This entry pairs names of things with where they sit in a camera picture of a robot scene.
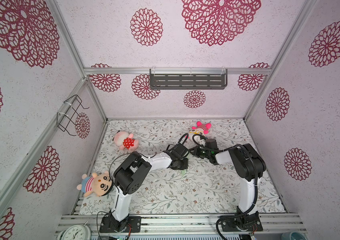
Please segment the white pink owl plush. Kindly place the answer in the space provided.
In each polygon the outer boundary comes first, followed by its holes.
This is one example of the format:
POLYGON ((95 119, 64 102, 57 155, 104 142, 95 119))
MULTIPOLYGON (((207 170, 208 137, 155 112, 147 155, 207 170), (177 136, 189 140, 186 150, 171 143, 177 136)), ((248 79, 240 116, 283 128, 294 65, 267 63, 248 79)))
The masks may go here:
POLYGON ((207 135, 211 127, 211 123, 203 124, 202 122, 198 121, 197 126, 193 126, 192 129, 189 131, 189 134, 207 135))

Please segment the teal cup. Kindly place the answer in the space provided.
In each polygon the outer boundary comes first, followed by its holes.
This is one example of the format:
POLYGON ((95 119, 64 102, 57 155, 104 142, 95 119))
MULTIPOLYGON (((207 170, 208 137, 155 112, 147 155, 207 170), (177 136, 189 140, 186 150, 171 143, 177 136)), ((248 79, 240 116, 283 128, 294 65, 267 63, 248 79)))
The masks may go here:
POLYGON ((281 235, 281 240, 307 240, 301 232, 287 232, 281 235))

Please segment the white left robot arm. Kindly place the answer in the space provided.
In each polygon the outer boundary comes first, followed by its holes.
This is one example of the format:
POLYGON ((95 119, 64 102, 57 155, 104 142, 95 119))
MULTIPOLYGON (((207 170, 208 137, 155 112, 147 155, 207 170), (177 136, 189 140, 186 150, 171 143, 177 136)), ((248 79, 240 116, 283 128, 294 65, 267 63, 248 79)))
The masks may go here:
POLYGON ((150 158, 137 152, 129 154, 113 174, 117 187, 113 218, 122 222, 128 217, 132 196, 150 172, 162 169, 185 170, 189 165, 188 155, 188 151, 178 153, 175 150, 164 151, 150 158))

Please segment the light green paper sheet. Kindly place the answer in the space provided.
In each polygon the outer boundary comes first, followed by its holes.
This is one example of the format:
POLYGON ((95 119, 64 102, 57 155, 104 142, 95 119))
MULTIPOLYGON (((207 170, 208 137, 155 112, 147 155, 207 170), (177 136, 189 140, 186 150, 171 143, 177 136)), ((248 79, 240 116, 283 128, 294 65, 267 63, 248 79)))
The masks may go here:
POLYGON ((191 168, 191 158, 185 158, 184 169, 181 170, 182 175, 185 175, 191 168))

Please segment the grey wall shelf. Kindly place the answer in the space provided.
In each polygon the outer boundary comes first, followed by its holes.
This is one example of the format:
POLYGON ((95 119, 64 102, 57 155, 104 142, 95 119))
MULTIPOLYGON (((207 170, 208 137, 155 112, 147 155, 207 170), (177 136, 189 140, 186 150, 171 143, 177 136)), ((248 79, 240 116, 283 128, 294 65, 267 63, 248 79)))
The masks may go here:
POLYGON ((228 85, 227 70, 220 73, 193 73, 188 74, 157 73, 149 70, 149 85, 152 90, 224 90, 228 85))

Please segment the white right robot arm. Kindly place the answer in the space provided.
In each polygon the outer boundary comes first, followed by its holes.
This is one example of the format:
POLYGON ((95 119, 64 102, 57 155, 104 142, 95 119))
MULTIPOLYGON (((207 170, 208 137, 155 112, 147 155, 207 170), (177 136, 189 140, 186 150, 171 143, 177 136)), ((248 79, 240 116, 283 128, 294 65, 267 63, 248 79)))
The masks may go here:
POLYGON ((225 150, 195 146, 190 151, 193 156, 208 159, 213 165, 233 164, 237 175, 242 178, 237 214, 257 212, 258 184, 267 167, 251 144, 235 145, 225 150))

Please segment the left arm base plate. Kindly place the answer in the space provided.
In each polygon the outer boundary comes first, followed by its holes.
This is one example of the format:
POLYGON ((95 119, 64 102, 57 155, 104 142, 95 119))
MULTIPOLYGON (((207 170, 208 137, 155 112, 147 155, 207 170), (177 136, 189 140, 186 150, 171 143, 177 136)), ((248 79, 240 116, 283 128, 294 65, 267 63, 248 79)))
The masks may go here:
POLYGON ((126 217, 117 221, 113 215, 108 214, 102 218, 100 233, 139 233, 142 217, 126 217))

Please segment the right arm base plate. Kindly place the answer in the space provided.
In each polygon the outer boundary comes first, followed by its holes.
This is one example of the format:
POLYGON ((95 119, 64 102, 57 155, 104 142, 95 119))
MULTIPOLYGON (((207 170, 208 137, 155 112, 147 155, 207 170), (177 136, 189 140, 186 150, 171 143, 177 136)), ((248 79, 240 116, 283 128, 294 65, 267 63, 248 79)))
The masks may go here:
POLYGON ((261 232, 263 226, 259 217, 259 212, 251 215, 245 215, 234 219, 232 216, 221 218, 221 224, 224 232, 261 232))

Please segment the white analog clock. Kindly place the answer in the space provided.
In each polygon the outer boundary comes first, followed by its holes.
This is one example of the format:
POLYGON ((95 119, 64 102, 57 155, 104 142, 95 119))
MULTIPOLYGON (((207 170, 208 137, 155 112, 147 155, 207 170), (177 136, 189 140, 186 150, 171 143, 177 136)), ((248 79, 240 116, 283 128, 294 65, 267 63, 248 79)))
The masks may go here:
POLYGON ((91 239, 91 229, 87 224, 73 225, 68 229, 62 231, 56 240, 90 240, 91 239))

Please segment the pink plush red dotted dress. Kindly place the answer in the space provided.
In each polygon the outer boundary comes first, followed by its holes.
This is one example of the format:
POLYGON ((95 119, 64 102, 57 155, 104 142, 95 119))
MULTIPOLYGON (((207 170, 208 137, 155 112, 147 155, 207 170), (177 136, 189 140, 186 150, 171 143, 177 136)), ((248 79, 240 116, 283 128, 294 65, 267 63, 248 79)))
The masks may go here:
POLYGON ((113 139, 119 150, 127 150, 129 153, 135 152, 139 147, 139 140, 134 138, 133 133, 119 131, 113 139))

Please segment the striped hat doll plush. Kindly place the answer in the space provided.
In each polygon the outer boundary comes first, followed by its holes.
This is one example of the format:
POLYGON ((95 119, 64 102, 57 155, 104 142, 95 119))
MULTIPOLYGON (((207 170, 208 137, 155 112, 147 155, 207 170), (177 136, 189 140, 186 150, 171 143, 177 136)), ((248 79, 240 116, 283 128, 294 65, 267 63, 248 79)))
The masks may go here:
POLYGON ((101 174, 83 174, 81 179, 81 183, 77 185, 76 189, 84 193, 84 197, 88 197, 91 194, 95 194, 98 197, 105 196, 113 188, 113 182, 108 171, 101 174))

